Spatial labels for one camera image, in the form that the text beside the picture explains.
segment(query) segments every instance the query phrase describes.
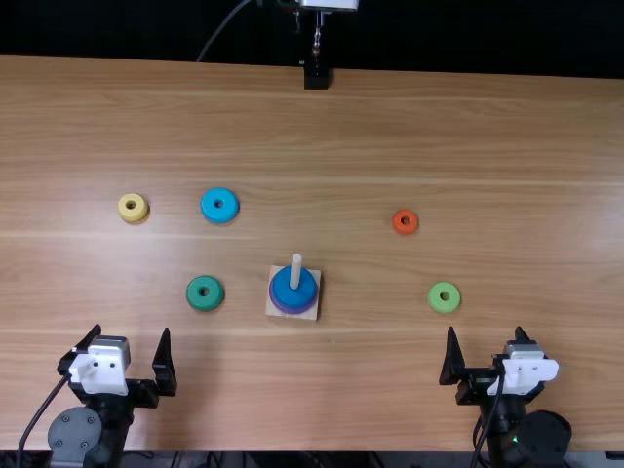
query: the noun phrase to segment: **green ring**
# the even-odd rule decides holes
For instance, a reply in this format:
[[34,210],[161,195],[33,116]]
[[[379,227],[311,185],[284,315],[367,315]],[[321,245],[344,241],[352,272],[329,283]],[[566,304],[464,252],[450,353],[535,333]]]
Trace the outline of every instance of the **green ring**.
[[443,281],[436,283],[429,290],[429,305],[439,314],[450,314],[454,312],[461,303],[461,294],[459,289],[452,283]]
[[213,310],[223,301],[223,286],[212,276],[198,276],[186,288],[186,300],[196,310]]

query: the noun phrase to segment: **black cable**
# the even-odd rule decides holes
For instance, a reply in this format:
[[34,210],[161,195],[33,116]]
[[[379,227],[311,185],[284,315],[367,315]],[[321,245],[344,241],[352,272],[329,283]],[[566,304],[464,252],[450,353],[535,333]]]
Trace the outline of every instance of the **black cable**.
[[30,435],[30,431],[32,431],[32,428],[35,427],[35,424],[37,424],[37,421],[43,414],[43,411],[46,410],[46,408],[50,405],[50,403],[55,398],[55,396],[59,393],[62,386],[70,378],[71,378],[71,373],[68,372],[58,381],[57,386],[52,389],[52,392],[50,392],[50,395],[48,395],[48,398],[46,398],[46,400],[43,402],[41,407],[39,407],[37,412],[35,412],[35,415],[32,416],[32,419],[26,426],[26,430],[23,431],[23,435],[21,436],[21,439],[19,439],[19,445],[18,445],[18,455],[17,455],[17,463],[16,463],[17,468],[21,468],[21,458],[23,457],[23,447],[26,445],[26,439],[28,439],[28,436]]
[[174,465],[176,464],[176,460],[177,460],[177,456],[179,455],[179,451],[177,451],[174,455],[174,459],[172,460],[172,464],[170,465],[170,468],[174,468]]
[[[481,429],[481,417],[480,416],[477,419],[477,422],[475,423],[475,428],[472,430],[472,447],[474,447],[475,449],[477,448],[477,436],[479,436],[479,429]],[[489,461],[484,460],[480,453],[478,456],[478,461],[479,463],[481,463],[481,466],[483,466],[484,468],[489,467]]]
[[504,386],[505,386],[505,370],[504,368],[501,368],[500,375],[498,376],[498,387],[496,388],[496,397],[494,398],[494,404],[491,407],[489,416],[487,417],[486,425],[481,431],[481,437],[479,437],[479,441],[477,442],[475,451],[472,454],[472,460],[470,460],[470,468],[475,468],[477,466],[477,460],[479,459],[479,455],[481,455],[481,448],[484,446],[486,437],[489,434],[489,427],[491,426],[491,422],[494,420],[494,414],[496,413],[496,408],[498,408],[498,402],[500,402],[500,397],[503,394]]
[[195,61],[202,61],[204,59],[204,55],[208,51],[208,48],[211,46],[211,44],[215,41],[216,36],[218,36],[221,30],[223,30],[223,28],[230,22],[230,20],[234,18],[234,16],[236,16],[236,14],[251,1],[252,0],[243,0],[236,7],[234,7],[234,9],[229,13],[229,15],[225,17],[225,19],[221,22],[221,24],[218,26],[218,28],[213,33],[213,35],[208,39],[208,41],[206,41],[206,44],[202,48],[202,52],[200,52],[199,56],[195,58]]
[[379,468],[386,468],[386,465],[383,464],[383,461],[381,461],[381,457],[379,456],[379,454],[376,451],[372,451],[372,458],[374,458],[374,462],[377,464],[377,466]]

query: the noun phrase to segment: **table surface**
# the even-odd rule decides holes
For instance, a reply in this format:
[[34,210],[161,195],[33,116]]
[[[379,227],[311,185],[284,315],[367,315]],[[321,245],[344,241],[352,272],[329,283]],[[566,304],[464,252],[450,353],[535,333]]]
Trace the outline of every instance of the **table surface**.
[[[85,58],[0,58],[0,449],[14,449],[95,323],[178,393],[127,449],[468,450],[440,387],[448,326],[486,366],[522,325],[561,364],[531,404],[573,450],[624,448],[624,82]],[[228,226],[205,190],[241,201]],[[127,192],[149,219],[117,214]],[[391,226],[402,208],[420,228]],[[271,264],[323,271],[317,323],[268,318]],[[192,310],[188,282],[225,300]],[[441,316],[426,294],[462,292]],[[27,447],[79,402],[64,389]]]

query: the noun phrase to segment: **yellow ring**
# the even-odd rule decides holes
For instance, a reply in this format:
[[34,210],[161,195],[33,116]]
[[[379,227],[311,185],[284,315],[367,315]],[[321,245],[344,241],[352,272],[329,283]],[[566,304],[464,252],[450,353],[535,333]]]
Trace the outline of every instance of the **yellow ring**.
[[119,216],[127,222],[141,221],[149,211],[149,206],[143,197],[137,193],[127,193],[117,203]]

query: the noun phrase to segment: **black background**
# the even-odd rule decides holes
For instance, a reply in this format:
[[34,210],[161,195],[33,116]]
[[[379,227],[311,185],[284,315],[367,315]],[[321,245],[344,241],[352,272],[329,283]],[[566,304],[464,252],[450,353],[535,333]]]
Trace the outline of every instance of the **black background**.
[[[246,6],[206,61],[303,59],[311,36],[274,1]],[[0,53],[193,60],[237,3],[0,0]],[[360,0],[328,18],[324,45],[334,67],[622,78],[624,1]]]

